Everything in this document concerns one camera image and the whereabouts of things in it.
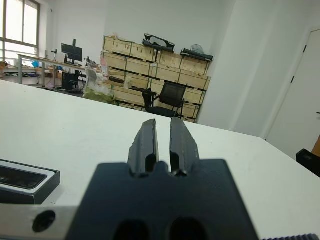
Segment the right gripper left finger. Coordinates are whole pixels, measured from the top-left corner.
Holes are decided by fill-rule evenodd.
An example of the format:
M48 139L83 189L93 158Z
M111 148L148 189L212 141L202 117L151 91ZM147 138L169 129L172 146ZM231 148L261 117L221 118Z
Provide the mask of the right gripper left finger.
M148 176L159 161L156 120L145 121L129 149L127 164L134 176Z

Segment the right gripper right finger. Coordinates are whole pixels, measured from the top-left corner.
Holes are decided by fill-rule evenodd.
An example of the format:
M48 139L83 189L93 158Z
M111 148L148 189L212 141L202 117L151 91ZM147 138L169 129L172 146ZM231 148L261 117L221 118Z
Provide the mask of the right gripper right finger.
M170 122L170 166L174 176L188 176L200 161L199 150L184 121L172 117Z

